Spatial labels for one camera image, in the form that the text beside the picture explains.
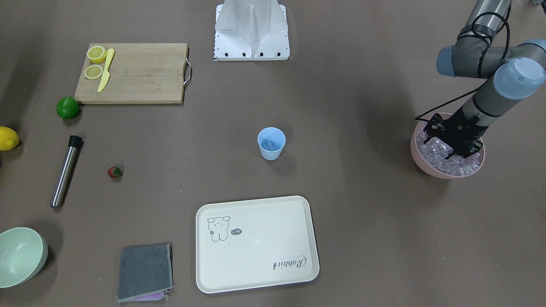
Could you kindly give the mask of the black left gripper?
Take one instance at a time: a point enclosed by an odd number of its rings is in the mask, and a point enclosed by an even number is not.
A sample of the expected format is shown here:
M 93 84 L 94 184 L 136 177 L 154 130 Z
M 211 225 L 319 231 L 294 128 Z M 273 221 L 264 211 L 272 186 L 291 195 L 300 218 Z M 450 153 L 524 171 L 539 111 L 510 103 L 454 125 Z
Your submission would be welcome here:
M 435 113 L 429 120 L 425 120 L 425 127 L 421 131 L 421 143 L 427 144 L 432 138 L 437 138 L 451 148 L 445 160 L 453 156 L 467 159 L 483 148 L 483 142 L 479 139 L 484 133 L 484 128 L 476 124 L 479 120 L 479 115 L 468 120 L 462 110 L 456 111 L 448 118 Z

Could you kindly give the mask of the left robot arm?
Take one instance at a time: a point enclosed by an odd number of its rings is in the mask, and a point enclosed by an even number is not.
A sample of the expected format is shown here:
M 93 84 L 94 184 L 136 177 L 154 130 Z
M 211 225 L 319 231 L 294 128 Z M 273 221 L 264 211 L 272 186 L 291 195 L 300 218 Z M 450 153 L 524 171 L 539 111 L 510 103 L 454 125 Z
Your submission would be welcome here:
M 446 159 L 466 159 L 482 149 L 480 138 L 499 117 L 531 96 L 545 82 L 545 41 L 532 39 L 516 47 L 493 47 L 501 28 L 510 30 L 510 0 L 478 0 L 456 43 L 443 47 L 437 71 L 452 77 L 483 78 L 470 99 L 444 119 L 435 113 L 424 128 L 427 139 L 450 147 Z

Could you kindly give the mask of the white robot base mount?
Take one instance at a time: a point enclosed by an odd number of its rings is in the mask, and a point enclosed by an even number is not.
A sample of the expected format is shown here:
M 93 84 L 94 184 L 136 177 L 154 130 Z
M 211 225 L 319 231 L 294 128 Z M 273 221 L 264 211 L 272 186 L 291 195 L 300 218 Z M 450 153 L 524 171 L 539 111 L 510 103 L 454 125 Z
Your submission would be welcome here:
M 276 0 L 225 0 L 216 6 L 216 61 L 290 58 L 287 10 Z

